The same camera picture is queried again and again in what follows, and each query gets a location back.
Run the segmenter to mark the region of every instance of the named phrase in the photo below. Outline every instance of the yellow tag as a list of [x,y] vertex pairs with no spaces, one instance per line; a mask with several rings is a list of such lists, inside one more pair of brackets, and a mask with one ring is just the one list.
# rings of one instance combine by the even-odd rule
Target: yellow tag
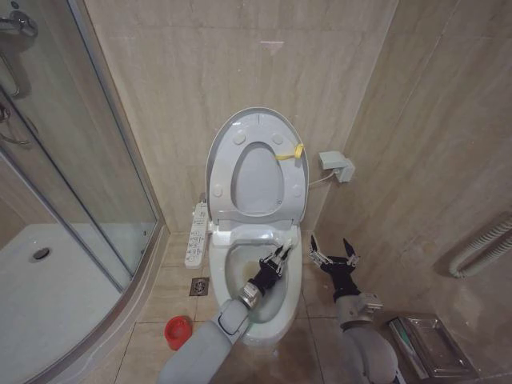
[[275,158],[277,160],[288,160],[289,158],[301,158],[302,152],[304,151],[304,144],[297,144],[295,147],[294,154],[276,154]]

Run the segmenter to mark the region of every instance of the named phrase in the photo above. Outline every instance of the shower enclosure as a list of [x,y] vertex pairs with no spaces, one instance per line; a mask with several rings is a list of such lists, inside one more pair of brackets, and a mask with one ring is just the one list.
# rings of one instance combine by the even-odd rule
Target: shower enclosure
[[85,15],[0,3],[0,382],[86,339],[162,225]]

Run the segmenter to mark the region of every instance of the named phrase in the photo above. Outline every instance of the red object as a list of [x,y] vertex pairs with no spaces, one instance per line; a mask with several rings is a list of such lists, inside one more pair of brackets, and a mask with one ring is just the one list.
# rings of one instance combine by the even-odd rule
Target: red object
[[185,316],[176,316],[167,322],[163,331],[167,344],[172,350],[179,350],[185,342],[192,336],[192,325]]

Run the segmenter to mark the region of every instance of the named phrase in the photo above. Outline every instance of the toilet bowl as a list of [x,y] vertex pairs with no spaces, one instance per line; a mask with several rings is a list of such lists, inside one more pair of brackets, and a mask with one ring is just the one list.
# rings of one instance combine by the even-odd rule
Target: toilet bowl
[[218,304],[238,296],[259,271],[260,258],[290,238],[295,244],[282,278],[250,312],[242,340],[252,346],[279,341],[297,309],[302,279],[299,225],[309,178],[306,153],[294,156],[300,144],[295,129],[278,112],[249,108],[224,124],[208,155],[208,253]]

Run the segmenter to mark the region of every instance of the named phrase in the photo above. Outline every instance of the shower pipe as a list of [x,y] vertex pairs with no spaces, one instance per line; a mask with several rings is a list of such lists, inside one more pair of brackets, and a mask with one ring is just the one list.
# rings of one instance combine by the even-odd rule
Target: shower pipe
[[480,237],[470,242],[455,258],[451,261],[449,271],[455,278],[468,278],[475,276],[492,262],[498,260],[508,250],[512,249],[512,233],[505,236],[498,244],[492,245],[482,255],[472,261],[468,266],[461,268],[463,264],[476,250],[490,244],[496,238],[512,230],[512,215],[485,232]]

